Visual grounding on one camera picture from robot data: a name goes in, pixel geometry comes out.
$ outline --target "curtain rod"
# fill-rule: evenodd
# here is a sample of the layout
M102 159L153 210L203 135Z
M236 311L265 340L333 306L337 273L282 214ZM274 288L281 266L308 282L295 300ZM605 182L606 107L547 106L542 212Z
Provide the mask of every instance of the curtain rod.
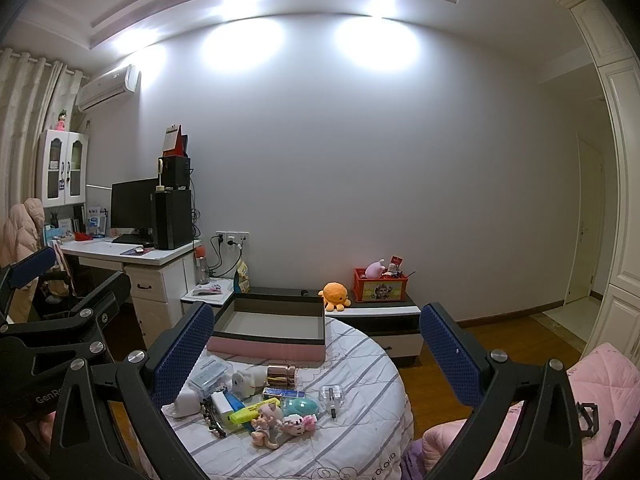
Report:
M11 57L22 57L22 54L18 54L17 52L12 52L10 54ZM29 58L29 62L31 63L37 63L39 60L38 59L34 59L33 57ZM44 66L52 66L52 64L48 61L44 62ZM66 73L68 74L74 74L75 72L73 70L69 70L68 68L65 70ZM82 79L89 79L89 76L83 75Z

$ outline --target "curtain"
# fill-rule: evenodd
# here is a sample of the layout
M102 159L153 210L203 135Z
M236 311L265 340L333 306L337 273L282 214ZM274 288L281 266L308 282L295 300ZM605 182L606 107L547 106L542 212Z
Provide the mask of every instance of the curtain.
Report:
M68 130L81 81L62 62L0 50L0 226L12 205L34 196L40 134L63 109Z

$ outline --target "blue gripper pad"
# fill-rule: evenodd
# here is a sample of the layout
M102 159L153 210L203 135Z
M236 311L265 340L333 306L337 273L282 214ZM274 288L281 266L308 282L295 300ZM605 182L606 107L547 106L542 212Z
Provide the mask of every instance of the blue gripper pad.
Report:
M420 333L459 402L479 406L490 373L481 345L463 332L439 303L422 309Z
M156 408L160 409L174 402L213 333L214 321L210 305L195 303L178 325L163 332L149 349L147 369L151 365L149 371L152 373L150 397ZM152 354L157 354L158 350L166 346L169 346L168 351L157 361L152 358Z
M51 247L45 247L30 254L20 262L13 264L9 286L22 288L31 280L43 275L56 264L56 251Z

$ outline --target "computer monitor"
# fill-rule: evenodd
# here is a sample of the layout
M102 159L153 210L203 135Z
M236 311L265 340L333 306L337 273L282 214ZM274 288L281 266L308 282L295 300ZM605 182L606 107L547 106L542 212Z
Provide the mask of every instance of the computer monitor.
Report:
M153 227L151 195L158 178L120 182L111 187L111 227L135 228L146 233Z

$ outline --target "pink box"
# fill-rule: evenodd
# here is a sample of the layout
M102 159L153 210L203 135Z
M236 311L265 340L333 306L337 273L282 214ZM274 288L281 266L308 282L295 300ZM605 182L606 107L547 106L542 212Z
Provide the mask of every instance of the pink box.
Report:
M210 352L324 362L324 307L319 297L236 294L216 315Z

